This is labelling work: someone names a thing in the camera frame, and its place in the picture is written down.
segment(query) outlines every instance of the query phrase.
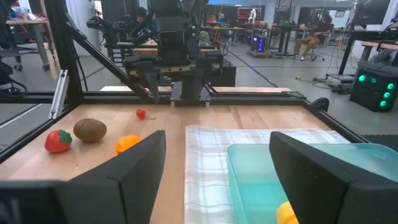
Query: plaid cloth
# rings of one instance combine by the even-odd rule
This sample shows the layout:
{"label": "plaid cloth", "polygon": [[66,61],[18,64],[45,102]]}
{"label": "plaid cloth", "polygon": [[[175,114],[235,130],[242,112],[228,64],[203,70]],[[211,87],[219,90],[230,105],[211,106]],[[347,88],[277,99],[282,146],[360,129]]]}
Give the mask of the plaid cloth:
{"label": "plaid cloth", "polygon": [[232,144],[269,144],[272,131],[308,144],[349,143],[336,131],[320,129],[233,130],[187,126],[185,224],[234,223],[228,190],[227,148]]}

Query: yellow toy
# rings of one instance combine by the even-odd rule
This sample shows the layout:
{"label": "yellow toy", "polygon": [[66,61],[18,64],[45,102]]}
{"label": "yellow toy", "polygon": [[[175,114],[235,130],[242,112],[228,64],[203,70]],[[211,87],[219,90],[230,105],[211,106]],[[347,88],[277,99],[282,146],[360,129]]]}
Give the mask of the yellow toy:
{"label": "yellow toy", "polygon": [[118,139],[116,145],[114,147],[114,152],[118,155],[121,152],[128,150],[133,147],[133,145],[139,143],[141,141],[141,137],[136,134],[130,134],[128,136],[124,136]]}
{"label": "yellow toy", "polygon": [[283,203],[276,211],[278,224],[299,224],[290,202]]}

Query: computer tower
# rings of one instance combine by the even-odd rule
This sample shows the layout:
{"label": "computer tower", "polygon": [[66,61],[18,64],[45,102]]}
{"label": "computer tower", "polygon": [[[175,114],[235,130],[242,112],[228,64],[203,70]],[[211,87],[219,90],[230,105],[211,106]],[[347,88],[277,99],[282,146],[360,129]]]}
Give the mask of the computer tower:
{"label": "computer tower", "polygon": [[398,96],[398,68],[360,61],[350,101],[375,112],[388,112]]}

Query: transparent teal container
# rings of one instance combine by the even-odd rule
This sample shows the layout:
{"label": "transparent teal container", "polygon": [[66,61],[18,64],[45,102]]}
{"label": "transparent teal container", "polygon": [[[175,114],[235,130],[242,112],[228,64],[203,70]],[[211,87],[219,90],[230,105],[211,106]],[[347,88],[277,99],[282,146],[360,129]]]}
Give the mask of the transparent teal container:
{"label": "transparent teal container", "polygon": [[[398,153],[378,144],[311,144],[343,161],[398,182]],[[228,148],[229,193],[237,224],[274,224],[287,201],[268,144]]]}

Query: concrete floor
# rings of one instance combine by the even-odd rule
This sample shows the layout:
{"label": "concrete floor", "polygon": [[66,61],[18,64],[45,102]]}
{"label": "concrete floor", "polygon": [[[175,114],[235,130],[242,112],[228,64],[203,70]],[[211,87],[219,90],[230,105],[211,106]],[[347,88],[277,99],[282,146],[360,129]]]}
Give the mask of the concrete floor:
{"label": "concrete floor", "polygon": [[[322,62],[318,59],[315,62],[311,60],[300,62],[289,58],[253,58],[246,54],[248,48],[243,44],[231,47],[230,54],[225,57],[237,66],[236,86],[271,87],[272,85],[264,78],[266,77],[277,86],[301,92],[311,101],[327,97],[331,103],[329,113],[359,134],[398,134],[397,109],[390,113],[374,113],[350,102],[348,96],[336,95],[327,88],[301,83],[295,79],[295,77],[301,77],[302,80],[311,80],[314,77],[324,77],[326,72],[336,73],[343,56],[342,50],[336,50],[333,47],[317,49],[316,52],[324,56],[325,61]],[[55,89],[57,70],[59,70],[56,63],[52,63],[51,72],[44,72],[38,55],[25,55],[22,59],[24,71],[14,72],[12,78],[25,84],[29,91]],[[9,65],[14,64],[13,58],[6,58],[3,61]],[[94,58],[81,57],[81,63],[89,91],[99,91],[108,85],[120,85],[120,81]],[[356,59],[351,58],[345,73],[355,73],[355,71]],[[48,118],[49,108],[50,105],[0,105],[0,149],[14,142],[27,130],[44,122]],[[25,113],[25,115],[14,122],[4,123],[20,113]]]}

